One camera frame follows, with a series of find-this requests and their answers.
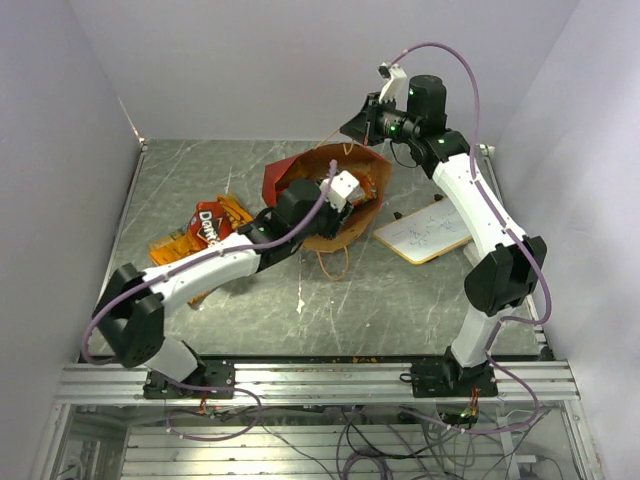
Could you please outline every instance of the gray tabletop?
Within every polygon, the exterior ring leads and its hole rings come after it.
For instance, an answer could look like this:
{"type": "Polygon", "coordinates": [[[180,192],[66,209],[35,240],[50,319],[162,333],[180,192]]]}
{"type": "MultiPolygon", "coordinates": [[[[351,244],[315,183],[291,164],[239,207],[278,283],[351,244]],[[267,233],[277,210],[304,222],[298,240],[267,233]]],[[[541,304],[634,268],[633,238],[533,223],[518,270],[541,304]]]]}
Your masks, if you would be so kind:
{"type": "MultiPolygon", "coordinates": [[[[256,214],[264,208],[264,166],[313,146],[301,141],[148,141],[113,266],[152,266],[147,245],[187,222],[196,203],[227,190],[256,214]]],[[[387,145],[376,150],[392,159],[387,145]]],[[[413,163],[403,147],[397,153],[401,162],[413,163]]],[[[349,248],[351,265],[344,280],[329,280],[316,254],[301,250],[258,275],[220,287],[198,311],[185,305],[165,321],[166,333],[201,354],[443,353],[467,311],[463,280],[471,265],[462,249],[411,265],[372,235],[394,220],[394,212],[424,208],[436,193],[421,169],[394,164],[378,217],[349,248]]],[[[340,272],[343,265],[342,253],[325,256],[329,271],[340,272]]],[[[90,350],[110,353],[99,333],[90,350]]],[[[537,354],[532,328],[506,325],[493,352],[537,354]]]]}

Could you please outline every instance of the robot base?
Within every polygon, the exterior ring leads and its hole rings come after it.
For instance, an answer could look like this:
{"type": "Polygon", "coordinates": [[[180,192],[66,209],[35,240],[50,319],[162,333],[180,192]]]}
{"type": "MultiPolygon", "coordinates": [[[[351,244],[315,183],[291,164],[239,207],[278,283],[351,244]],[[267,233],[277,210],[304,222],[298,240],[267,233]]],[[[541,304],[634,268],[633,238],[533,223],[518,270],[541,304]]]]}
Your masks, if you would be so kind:
{"type": "Polygon", "coordinates": [[[493,369],[488,362],[473,368],[460,368],[448,347],[442,357],[427,357],[411,366],[413,396],[416,398],[471,396],[473,387],[481,397],[498,395],[493,369]]]}
{"type": "MultiPolygon", "coordinates": [[[[198,378],[187,378],[184,383],[187,385],[206,385],[210,387],[233,387],[235,385],[236,372],[233,365],[225,360],[202,360],[202,369],[195,372],[198,378]]],[[[144,398],[147,400],[169,400],[180,398],[200,398],[202,392],[183,390],[166,381],[165,377],[157,372],[151,371],[147,375],[143,388],[144,398]]],[[[229,400],[233,398],[233,391],[211,392],[207,398],[229,400]]]]}

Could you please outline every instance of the doritos logo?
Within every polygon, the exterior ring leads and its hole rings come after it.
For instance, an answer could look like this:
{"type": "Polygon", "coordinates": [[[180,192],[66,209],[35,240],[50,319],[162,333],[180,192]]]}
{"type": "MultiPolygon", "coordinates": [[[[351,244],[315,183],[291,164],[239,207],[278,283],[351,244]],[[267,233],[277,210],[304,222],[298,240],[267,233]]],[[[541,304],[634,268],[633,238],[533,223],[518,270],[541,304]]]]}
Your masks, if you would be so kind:
{"type": "Polygon", "coordinates": [[[199,212],[200,217],[200,230],[198,230],[198,237],[205,242],[212,244],[220,241],[220,230],[222,230],[223,217],[213,218],[212,212],[199,212]]]}
{"type": "Polygon", "coordinates": [[[231,222],[218,202],[200,202],[189,222],[189,232],[203,247],[214,245],[231,235],[231,222]]]}

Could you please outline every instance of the small whiteboard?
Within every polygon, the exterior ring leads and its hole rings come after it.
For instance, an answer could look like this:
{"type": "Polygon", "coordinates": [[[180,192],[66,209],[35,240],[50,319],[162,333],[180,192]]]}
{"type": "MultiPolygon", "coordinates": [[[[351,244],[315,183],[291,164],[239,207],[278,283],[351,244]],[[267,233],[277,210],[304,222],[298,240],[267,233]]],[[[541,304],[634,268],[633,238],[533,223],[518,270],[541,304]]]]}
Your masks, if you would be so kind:
{"type": "Polygon", "coordinates": [[[469,229],[448,198],[381,227],[373,234],[414,265],[428,262],[471,240],[469,229]]]}

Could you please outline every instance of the metal frame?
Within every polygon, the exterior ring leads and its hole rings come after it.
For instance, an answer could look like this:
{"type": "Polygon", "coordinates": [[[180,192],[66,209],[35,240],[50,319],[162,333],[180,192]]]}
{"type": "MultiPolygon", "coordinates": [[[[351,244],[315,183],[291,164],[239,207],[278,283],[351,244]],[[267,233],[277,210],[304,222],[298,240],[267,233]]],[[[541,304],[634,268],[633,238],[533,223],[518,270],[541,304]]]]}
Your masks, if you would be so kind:
{"type": "MultiPolygon", "coordinates": [[[[541,401],[579,399],[573,375],[566,361],[502,362],[534,389],[541,401]]],[[[468,398],[414,398],[411,386],[400,381],[409,373],[410,363],[358,364],[235,364],[236,387],[254,392],[265,405],[380,405],[468,403],[468,398]]],[[[127,370],[120,366],[72,364],[65,368],[59,404],[114,406],[197,406],[199,398],[147,400],[142,387],[148,370],[127,370]]],[[[518,382],[500,371],[495,372],[499,395],[481,398],[482,403],[531,401],[518,382]]],[[[226,406],[253,405],[244,394],[217,400],[226,406]]]]}
{"type": "MultiPolygon", "coordinates": [[[[129,192],[123,206],[116,236],[111,250],[103,289],[117,251],[120,233],[124,228],[126,213],[147,150],[142,143],[141,153],[133,174],[129,192]]],[[[490,178],[496,186],[490,159],[481,156],[487,165],[490,178]]],[[[535,305],[526,300],[532,315],[535,305]]],[[[548,347],[544,331],[536,327],[536,339],[542,352],[548,347]]],[[[577,455],[577,465],[584,480],[604,480],[596,448],[585,419],[580,396],[571,369],[566,361],[502,362],[520,378],[526,380],[542,402],[559,402],[564,406],[564,420],[569,433],[572,451],[577,455]]],[[[414,398],[411,386],[399,381],[401,373],[407,373],[411,364],[399,363],[234,363],[237,387],[256,393],[265,405],[428,405],[435,403],[466,403],[465,398],[414,398]]],[[[76,406],[110,405],[137,407],[197,406],[199,399],[147,400],[142,396],[148,370],[126,370],[118,366],[96,367],[71,364],[64,369],[59,391],[51,411],[49,422],[41,442],[41,449],[32,469],[31,480],[51,480],[61,461],[61,452],[70,430],[76,406]]],[[[529,394],[510,377],[496,371],[499,395],[481,398],[481,403],[496,405],[529,403],[529,394]]],[[[231,400],[216,402],[226,406],[253,405],[254,401],[237,394],[231,400]]],[[[508,448],[511,437],[504,438],[503,448],[508,448]]],[[[527,456],[518,456],[514,464],[526,463],[527,456]]]]}

